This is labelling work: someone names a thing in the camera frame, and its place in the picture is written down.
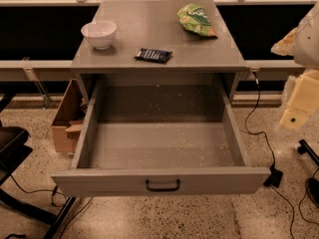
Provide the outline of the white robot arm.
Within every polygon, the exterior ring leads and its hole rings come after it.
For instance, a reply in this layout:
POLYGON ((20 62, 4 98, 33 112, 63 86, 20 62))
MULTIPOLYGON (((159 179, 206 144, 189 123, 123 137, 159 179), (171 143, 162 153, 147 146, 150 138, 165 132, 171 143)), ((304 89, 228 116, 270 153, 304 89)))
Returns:
POLYGON ((297 131, 319 109, 319 2, 296 28, 272 46, 271 52, 292 56, 296 64, 305 68, 294 82, 279 121, 281 127, 297 131))

